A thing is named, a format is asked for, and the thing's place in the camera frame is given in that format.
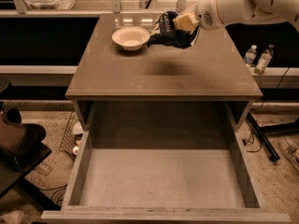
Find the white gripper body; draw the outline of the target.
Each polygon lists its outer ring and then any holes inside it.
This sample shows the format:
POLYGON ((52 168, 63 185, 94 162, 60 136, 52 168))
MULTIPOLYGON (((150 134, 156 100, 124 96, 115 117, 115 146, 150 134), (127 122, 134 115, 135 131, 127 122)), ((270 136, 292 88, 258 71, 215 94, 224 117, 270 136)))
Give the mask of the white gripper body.
POLYGON ((211 31, 224 27, 218 12, 218 0, 199 0, 195 5, 195 14, 202 29, 211 31))

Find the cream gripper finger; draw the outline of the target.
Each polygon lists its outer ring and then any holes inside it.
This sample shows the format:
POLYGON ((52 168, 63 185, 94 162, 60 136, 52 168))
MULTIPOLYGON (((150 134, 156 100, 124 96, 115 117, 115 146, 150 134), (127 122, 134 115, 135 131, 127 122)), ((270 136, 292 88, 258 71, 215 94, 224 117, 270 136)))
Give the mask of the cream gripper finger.
POLYGON ((187 18, 186 20, 180 20, 178 22, 178 28, 179 30, 191 32, 195 30, 199 26, 198 20, 190 20, 187 18))
POLYGON ((178 22, 180 20, 186 20, 189 18, 190 20, 198 20, 198 12, 197 12, 197 5, 193 5, 188 7, 187 9, 183 10, 178 16, 173 19, 173 23, 176 27, 178 27, 178 22))

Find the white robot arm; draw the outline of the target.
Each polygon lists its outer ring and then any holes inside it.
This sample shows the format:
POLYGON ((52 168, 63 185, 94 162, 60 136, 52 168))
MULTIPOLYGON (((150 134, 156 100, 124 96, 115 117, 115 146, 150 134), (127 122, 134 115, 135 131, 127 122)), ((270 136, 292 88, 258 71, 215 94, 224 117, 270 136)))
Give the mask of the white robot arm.
POLYGON ((183 31, 285 21, 299 32, 299 0, 199 0, 173 19, 175 28, 183 31))

